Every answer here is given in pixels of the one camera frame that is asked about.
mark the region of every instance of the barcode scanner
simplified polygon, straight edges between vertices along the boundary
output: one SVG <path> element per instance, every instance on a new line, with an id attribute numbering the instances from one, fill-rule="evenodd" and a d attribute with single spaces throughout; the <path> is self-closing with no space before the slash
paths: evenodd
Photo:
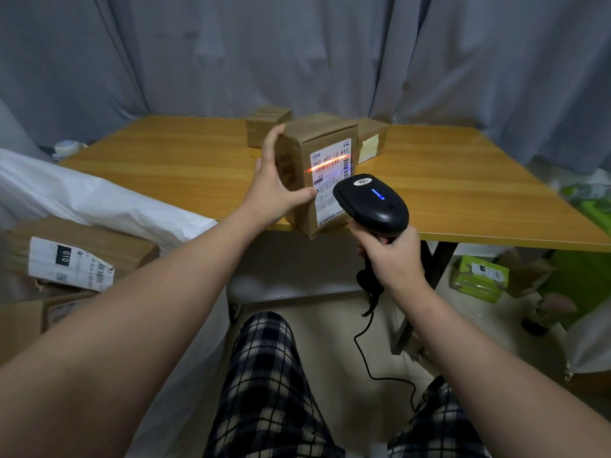
<path id="1" fill-rule="evenodd" d="M 372 235 L 393 242 L 408 227 L 409 211 L 403 199 L 390 186 L 367 173 L 346 178 L 335 185 L 333 196 L 350 217 Z M 365 255 L 365 269 L 356 275 L 359 286 L 369 294 L 370 315 L 378 305 L 384 286 L 373 273 Z"/>

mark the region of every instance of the white label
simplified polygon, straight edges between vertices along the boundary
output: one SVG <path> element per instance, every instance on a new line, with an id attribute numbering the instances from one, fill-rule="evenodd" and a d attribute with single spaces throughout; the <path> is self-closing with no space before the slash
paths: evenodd
<path id="1" fill-rule="evenodd" d="M 476 264 L 475 262 L 471 263 L 471 271 L 474 273 L 474 275 L 487 277 L 491 280 L 499 281 L 500 283 L 505 282 L 505 275 L 503 275 L 502 271 L 486 267 L 482 264 Z"/>
<path id="2" fill-rule="evenodd" d="M 57 305 L 49 307 L 46 313 L 46 329 L 50 330 L 74 310 L 89 303 L 89 300 L 90 299 L 73 300 L 72 302 L 58 303 Z"/>
<path id="3" fill-rule="evenodd" d="M 32 237 L 27 274 L 102 292 L 112 284 L 114 267 L 78 247 Z"/>
<path id="4" fill-rule="evenodd" d="M 371 138 L 367 138 L 361 146 L 361 153 L 359 154 L 359 163 L 368 161 L 372 157 L 376 157 L 378 153 L 378 144 L 380 137 L 374 135 Z"/>
<path id="5" fill-rule="evenodd" d="M 366 185 L 367 183 L 371 183 L 371 178 L 361 178 L 360 180 L 355 181 L 353 185 L 363 186 L 363 185 Z"/>
<path id="6" fill-rule="evenodd" d="M 310 154 L 312 184 L 318 191 L 314 201 L 318 226 L 343 212 L 333 196 L 333 186 L 350 176 L 351 145 L 348 138 Z"/>

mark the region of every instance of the scanner logo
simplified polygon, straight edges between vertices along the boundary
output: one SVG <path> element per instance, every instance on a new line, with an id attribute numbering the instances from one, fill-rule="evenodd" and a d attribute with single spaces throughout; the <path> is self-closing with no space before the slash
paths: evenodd
<path id="1" fill-rule="evenodd" d="M 361 178 L 360 180 L 355 181 L 353 184 L 355 186 L 363 186 L 367 183 L 371 183 L 371 178 Z"/>

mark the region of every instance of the black and white plaid shorts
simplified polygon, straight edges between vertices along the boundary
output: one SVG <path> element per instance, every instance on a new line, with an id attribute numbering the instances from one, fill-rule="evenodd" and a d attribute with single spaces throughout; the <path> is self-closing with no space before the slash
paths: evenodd
<path id="1" fill-rule="evenodd" d="M 244 323 L 233 346 L 204 458 L 344 457 L 312 396 L 293 332 L 277 313 Z M 442 377 L 426 389 L 388 456 L 489 457 Z"/>

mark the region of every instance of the forearm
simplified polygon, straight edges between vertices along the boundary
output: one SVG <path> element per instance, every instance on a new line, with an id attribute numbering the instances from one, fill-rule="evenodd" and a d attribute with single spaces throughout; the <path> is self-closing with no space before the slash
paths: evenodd
<path id="1" fill-rule="evenodd" d="M 495 457 L 606 456 L 607 421 L 501 348 L 430 288 L 395 298 Z"/>
<path id="2" fill-rule="evenodd" d="M 48 440 L 61 433 L 56 427 L 69 426 L 84 448 L 103 443 L 106 452 L 121 453 L 257 232 L 238 210 L 43 335 L 1 372 L 0 410 L 11 418 L 0 422 L 23 426 L 36 418 Z M 0 443 L 30 443 L 15 432 L 2 431 Z"/>

